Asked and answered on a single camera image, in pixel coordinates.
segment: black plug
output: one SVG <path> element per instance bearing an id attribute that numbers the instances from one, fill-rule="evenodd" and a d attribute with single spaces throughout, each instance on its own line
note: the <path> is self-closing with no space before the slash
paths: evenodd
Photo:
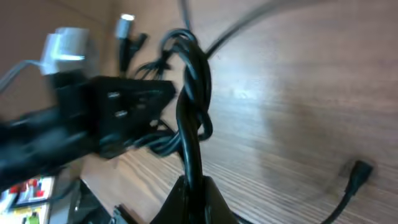
<path id="1" fill-rule="evenodd" d="M 373 166 L 364 162 L 356 161 L 351 174 L 349 175 L 349 181 L 346 187 L 346 194 L 355 195 L 359 188 L 369 179 L 373 171 Z"/>
<path id="2" fill-rule="evenodd" d="M 122 14 L 116 28 L 116 38 L 119 39 L 119 76 L 126 77 L 131 59 L 144 45 L 147 34 L 140 34 L 136 40 L 130 38 L 130 32 L 134 25 L 135 17 L 129 14 Z"/>
<path id="3" fill-rule="evenodd" d="M 345 190 L 344 197 L 341 202 L 337 205 L 336 209 L 329 215 L 329 217 L 322 222 L 322 224 L 331 224 L 337 217 L 342 213 L 344 208 L 347 206 L 352 196 L 356 194 L 359 188 L 368 181 L 369 176 L 373 171 L 373 166 L 367 164 L 364 161 L 356 161 L 351 174 L 349 175 L 349 181 Z"/>

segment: black cable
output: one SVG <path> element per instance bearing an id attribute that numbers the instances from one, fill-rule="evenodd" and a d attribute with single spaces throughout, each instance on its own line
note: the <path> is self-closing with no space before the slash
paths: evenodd
<path id="1" fill-rule="evenodd" d="M 185 2 L 182 4 L 182 9 L 185 11 L 183 13 L 185 24 L 189 28 L 190 21 Z M 164 70 L 170 68 L 167 60 L 173 54 L 178 54 L 186 65 L 183 76 L 184 87 L 177 100 L 178 132 L 170 133 L 168 137 L 167 132 L 161 132 L 160 136 L 163 136 L 161 139 L 155 134 L 144 136 L 144 138 L 152 139 L 146 145 L 152 143 L 150 148 L 156 154 L 168 156 L 173 152 L 180 152 L 185 164 L 190 195 L 194 198 L 193 201 L 199 202 L 203 198 L 201 196 L 203 174 L 199 140 L 206 140 L 213 133 L 213 125 L 207 112 L 211 98 L 211 74 L 206 54 L 199 47 L 197 38 L 189 29 L 171 30 L 160 43 L 160 59 L 143 65 L 137 72 L 146 70 L 145 77 L 154 70 L 161 78 Z M 201 125 L 204 132 L 198 136 Z M 139 139 L 134 144 L 139 147 L 142 142 L 144 141 Z"/>
<path id="2" fill-rule="evenodd" d="M 335 210 L 329 215 L 325 221 L 322 222 L 322 224 L 331 224 L 333 223 L 337 217 L 343 212 L 344 208 L 347 206 L 349 200 L 351 199 L 352 195 L 351 194 L 344 194 L 344 197 L 341 199 L 341 202 L 337 205 Z"/>
<path id="3" fill-rule="evenodd" d="M 226 29 L 208 48 L 206 55 L 208 58 L 226 43 L 227 40 L 231 40 L 238 32 L 242 32 L 253 25 L 253 22 L 258 19 L 263 19 L 265 16 L 273 16 L 280 12 L 305 7 L 308 5 L 314 5 L 319 3 L 325 3 L 330 0 L 273 0 L 261 4 L 256 7 L 253 11 L 247 13 L 245 16 L 236 21 L 232 26 Z"/>

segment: tangled wires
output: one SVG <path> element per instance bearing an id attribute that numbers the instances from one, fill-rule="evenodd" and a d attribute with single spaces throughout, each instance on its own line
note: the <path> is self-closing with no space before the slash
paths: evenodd
<path id="1" fill-rule="evenodd" d="M 200 190 L 202 170 L 199 141 L 208 139 L 213 133 L 208 109 L 211 98 L 211 73 L 206 54 L 198 45 L 197 38 L 188 29 L 171 30 L 161 41 L 160 58 L 143 65 L 138 72 L 145 71 L 145 78 L 155 72 L 162 78 L 165 70 L 170 69 L 167 60 L 177 54 L 185 63 L 184 86 L 177 101 L 178 132 L 170 128 L 144 136 L 134 144 L 149 146 L 160 155 L 168 156 L 178 151 L 185 164 L 185 173 L 190 189 Z M 203 126 L 204 132 L 198 134 Z"/>

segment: wooden desk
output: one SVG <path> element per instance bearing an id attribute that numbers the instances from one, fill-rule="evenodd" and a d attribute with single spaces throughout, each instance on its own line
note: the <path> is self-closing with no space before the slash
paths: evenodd
<path id="1" fill-rule="evenodd" d="M 176 0 L 122 1 L 150 41 L 134 64 L 156 58 L 181 27 Z M 190 1 L 206 48 L 263 0 Z M 204 173 L 228 205 L 254 223 L 319 223 L 336 207 L 347 164 L 375 163 L 336 223 L 398 218 L 398 2 L 336 1 L 268 18 L 211 60 L 214 135 L 201 144 Z M 174 58 L 168 79 L 181 87 Z M 174 121 L 175 103 L 165 113 Z M 123 203 L 149 222 L 182 173 L 176 156 L 146 150 L 112 161 L 86 158 L 82 178 L 108 211 Z"/>

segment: white cable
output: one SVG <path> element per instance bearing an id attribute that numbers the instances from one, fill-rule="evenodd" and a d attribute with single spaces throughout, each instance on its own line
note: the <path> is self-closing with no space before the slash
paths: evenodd
<path id="1" fill-rule="evenodd" d="M 1 79 L 0 79 L 0 94 L 8 87 L 15 77 L 18 76 L 19 72 L 26 68 L 28 65 L 35 65 L 40 67 L 41 64 L 36 60 L 24 60 L 13 66 Z"/>

